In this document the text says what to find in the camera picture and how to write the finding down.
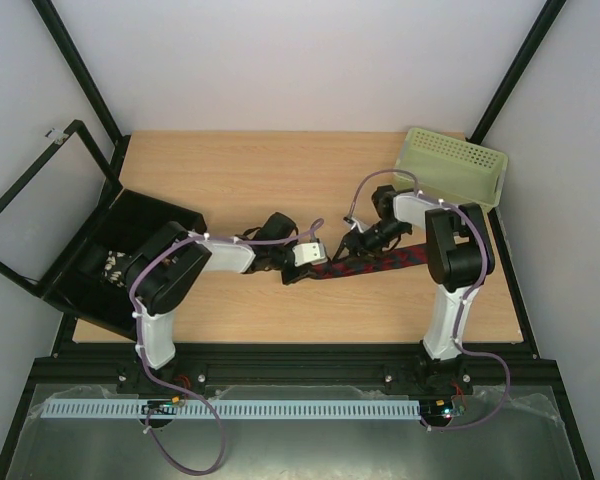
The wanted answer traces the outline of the red navy striped tie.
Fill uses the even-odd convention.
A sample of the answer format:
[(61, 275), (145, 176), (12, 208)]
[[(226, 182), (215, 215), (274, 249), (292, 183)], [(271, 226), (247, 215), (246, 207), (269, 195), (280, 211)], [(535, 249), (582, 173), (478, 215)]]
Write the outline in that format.
[(383, 252), (379, 257), (348, 256), (313, 266), (308, 278), (328, 280), (410, 268), (427, 263), (425, 244), (395, 248)]

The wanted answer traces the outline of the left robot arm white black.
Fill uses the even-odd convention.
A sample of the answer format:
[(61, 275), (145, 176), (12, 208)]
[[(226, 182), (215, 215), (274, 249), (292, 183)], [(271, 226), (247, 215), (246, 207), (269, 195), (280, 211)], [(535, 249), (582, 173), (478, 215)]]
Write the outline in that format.
[(300, 232), (289, 217), (276, 212), (262, 227), (231, 237), (189, 231), (177, 222), (164, 225), (121, 268), (142, 363), (159, 370), (175, 357), (175, 311), (201, 274), (278, 271), (289, 284), (328, 260), (316, 236), (323, 224), (319, 218)]

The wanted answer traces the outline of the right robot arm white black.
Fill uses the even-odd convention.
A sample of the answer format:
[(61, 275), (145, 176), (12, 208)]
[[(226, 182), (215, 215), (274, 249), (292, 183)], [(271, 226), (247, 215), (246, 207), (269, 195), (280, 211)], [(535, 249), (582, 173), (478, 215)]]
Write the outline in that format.
[(352, 203), (344, 221), (349, 226), (339, 246), (353, 257), (379, 256), (389, 244), (414, 228), (425, 233), (429, 275), (437, 285), (433, 315), (422, 344), (429, 359), (416, 367), (425, 390), (440, 390), (451, 379), (445, 361), (464, 352), (463, 334), (479, 289), (495, 268), (495, 257), (481, 206), (452, 204), (421, 190), (376, 189), (372, 202), (378, 221), (370, 226), (355, 217)]

